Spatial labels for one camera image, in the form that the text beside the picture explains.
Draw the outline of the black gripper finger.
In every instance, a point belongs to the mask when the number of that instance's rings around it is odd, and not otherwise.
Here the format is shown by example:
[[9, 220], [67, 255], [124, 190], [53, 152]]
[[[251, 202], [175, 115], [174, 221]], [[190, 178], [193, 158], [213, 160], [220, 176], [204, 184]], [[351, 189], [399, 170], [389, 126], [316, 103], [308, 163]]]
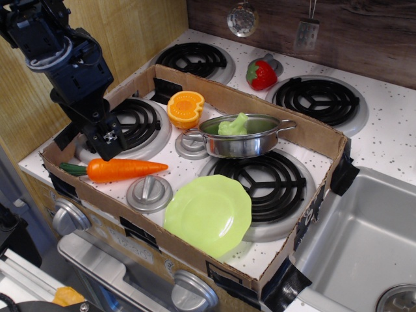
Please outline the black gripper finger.
[[114, 131], [104, 135], [96, 134], [93, 136], [92, 145], [104, 161], [109, 161], [117, 155], [118, 137]]
[[113, 142], [116, 142], [119, 145], [121, 150], [127, 149], [127, 141], [124, 137], [124, 133], [122, 131], [121, 124], [119, 121], [113, 121], [112, 123], [112, 131], [113, 131]]

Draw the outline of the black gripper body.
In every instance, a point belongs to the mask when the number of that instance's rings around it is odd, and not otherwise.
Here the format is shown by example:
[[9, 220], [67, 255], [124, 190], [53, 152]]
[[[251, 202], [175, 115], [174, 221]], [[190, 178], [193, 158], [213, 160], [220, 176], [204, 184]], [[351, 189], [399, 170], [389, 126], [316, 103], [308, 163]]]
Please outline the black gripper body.
[[118, 121], [104, 98], [114, 78], [103, 58], [101, 46], [82, 28], [71, 30], [66, 38], [72, 45], [69, 58], [46, 73], [53, 85], [52, 101], [59, 104], [71, 120], [55, 138], [61, 150], [79, 133], [92, 145], [94, 135], [112, 131], [113, 121]]

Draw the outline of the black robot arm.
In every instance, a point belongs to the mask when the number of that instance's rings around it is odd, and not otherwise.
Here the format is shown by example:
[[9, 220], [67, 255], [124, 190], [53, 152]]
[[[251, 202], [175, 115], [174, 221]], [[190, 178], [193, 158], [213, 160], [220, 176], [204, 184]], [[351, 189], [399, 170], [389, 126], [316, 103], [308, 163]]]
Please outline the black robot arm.
[[2, 1], [1, 36], [23, 53], [31, 71], [48, 78], [51, 100], [71, 120], [56, 145], [63, 150], [82, 134], [109, 161], [127, 149], [104, 98], [114, 78], [99, 43], [84, 29], [70, 27], [70, 13], [62, 1]]

